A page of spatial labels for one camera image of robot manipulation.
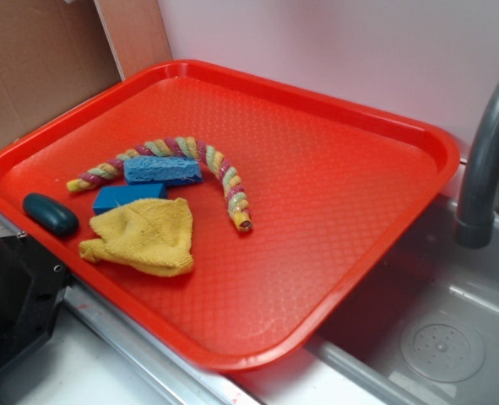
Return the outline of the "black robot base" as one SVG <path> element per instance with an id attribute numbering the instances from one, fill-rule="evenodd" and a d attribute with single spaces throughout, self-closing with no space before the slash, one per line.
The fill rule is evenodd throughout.
<path id="1" fill-rule="evenodd" d="M 68 268 L 30 235 L 0 235 L 0 375 L 52 336 Z"/>

